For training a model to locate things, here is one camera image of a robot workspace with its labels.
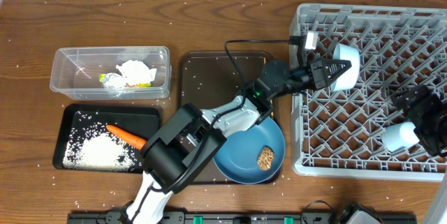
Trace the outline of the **light blue cup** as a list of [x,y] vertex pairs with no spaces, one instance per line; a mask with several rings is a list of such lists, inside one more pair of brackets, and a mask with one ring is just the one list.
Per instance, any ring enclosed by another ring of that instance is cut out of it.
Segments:
[[387,127],[381,134],[383,146],[388,151],[394,152],[418,144],[419,138],[414,133],[415,128],[410,121]]

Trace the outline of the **white napkin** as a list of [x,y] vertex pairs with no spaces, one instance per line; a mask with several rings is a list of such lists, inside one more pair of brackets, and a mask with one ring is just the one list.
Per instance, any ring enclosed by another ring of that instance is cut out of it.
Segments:
[[150,68],[138,60],[128,60],[122,65],[116,65],[116,69],[130,87],[150,87],[157,72],[156,68]]

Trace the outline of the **orange carrot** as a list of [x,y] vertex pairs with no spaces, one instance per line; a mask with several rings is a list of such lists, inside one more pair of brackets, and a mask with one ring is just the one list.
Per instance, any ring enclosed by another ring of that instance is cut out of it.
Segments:
[[136,149],[141,150],[147,142],[145,139],[138,137],[137,135],[134,135],[132,133],[129,133],[115,125],[107,125],[106,128],[112,134],[116,135],[117,137],[125,141],[127,144],[130,144],[132,147],[135,147]]

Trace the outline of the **green foil snack wrapper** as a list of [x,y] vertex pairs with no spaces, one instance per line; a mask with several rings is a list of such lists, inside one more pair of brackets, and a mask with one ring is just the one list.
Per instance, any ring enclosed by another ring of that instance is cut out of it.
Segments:
[[132,89],[151,87],[154,82],[153,79],[146,79],[131,83],[126,77],[117,73],[101,73],[98,75],[98,80],[109,94],[116,96],[128,93]]

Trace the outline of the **pile of white rice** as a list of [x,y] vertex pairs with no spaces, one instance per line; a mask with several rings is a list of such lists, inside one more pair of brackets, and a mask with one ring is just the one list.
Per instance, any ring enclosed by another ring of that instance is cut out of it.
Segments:
[[62,166],[72,170],[134,172],[141,164],[135,148],[107,129],[117,125],[108,113],[76,112],[69,128]]

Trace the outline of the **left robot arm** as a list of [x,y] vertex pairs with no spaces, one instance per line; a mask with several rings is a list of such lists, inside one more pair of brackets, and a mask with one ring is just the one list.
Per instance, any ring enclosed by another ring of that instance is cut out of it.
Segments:
[[273,98],[323,89],[360,72],[358,51],[345,45],[338,45],[330,59],[306,61],[304,52],[297,57],[299,66],[294,69],[283,61],[267,62],[261,76],[231,102],[208,110],[188,103],[149,140],[129,141],[143,158],[143,179],[121,221],[158,223],[169,198],[201,173],[230,135],[261,124],[271,114]]

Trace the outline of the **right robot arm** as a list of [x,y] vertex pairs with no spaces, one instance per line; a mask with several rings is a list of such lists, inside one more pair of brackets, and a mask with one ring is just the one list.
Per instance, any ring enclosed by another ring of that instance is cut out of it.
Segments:
[[[446,103],[422,84],[408,91],[393,94],[391,100],[394,106],[402,110],[405,117],[415,125],[413,131],[427,153],[433,157],[445,158]],[[442,180],[423,222],[446,222],[446,179]]]

